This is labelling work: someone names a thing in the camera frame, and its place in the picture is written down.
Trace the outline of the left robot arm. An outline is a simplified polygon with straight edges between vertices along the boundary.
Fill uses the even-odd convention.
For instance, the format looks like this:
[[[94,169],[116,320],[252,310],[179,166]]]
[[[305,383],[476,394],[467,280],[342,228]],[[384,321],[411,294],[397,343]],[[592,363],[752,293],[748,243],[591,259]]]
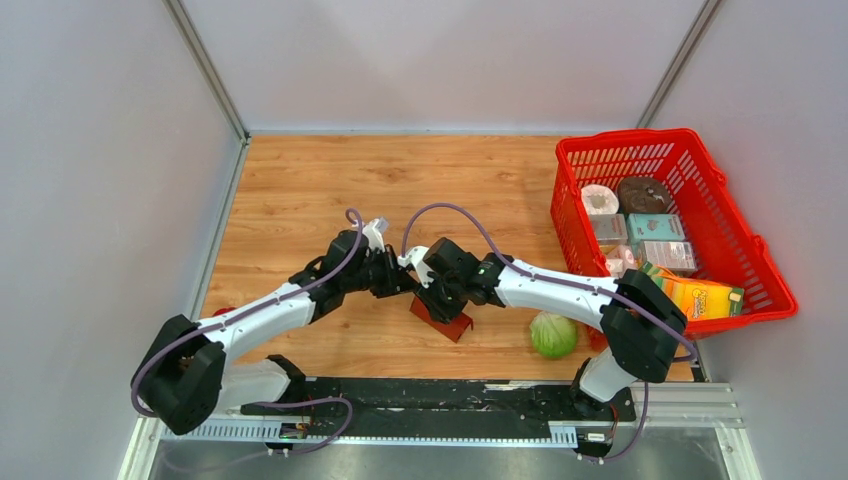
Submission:
[[[238,359],[269,339],[310,325],[338,309],[346,295],[377,298],[414,290],[415,263],[372,231],[343,230],[325,254],[286,283],[247,305],[200,321],[167,320],[131,380],[131,398],[175,434],[195,430],[211,415],[269,403],[291,415],[306,390],[281,361],[250,365]]]

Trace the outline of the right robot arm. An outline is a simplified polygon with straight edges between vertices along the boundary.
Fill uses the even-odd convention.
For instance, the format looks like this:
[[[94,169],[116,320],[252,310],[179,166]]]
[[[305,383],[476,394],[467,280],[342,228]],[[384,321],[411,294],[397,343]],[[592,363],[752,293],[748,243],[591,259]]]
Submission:
[[[533,266],[499,252],[479,259],[441,238],[417,246],[398,260],[413,271],[431,317],[447,323],[468,303],[530,308],[567,317],[607,340],[572,381],[572,409],[598,417],[614,397],[637,381],[663,383],[684,344],[687,318],[644,272],[591,277]]]

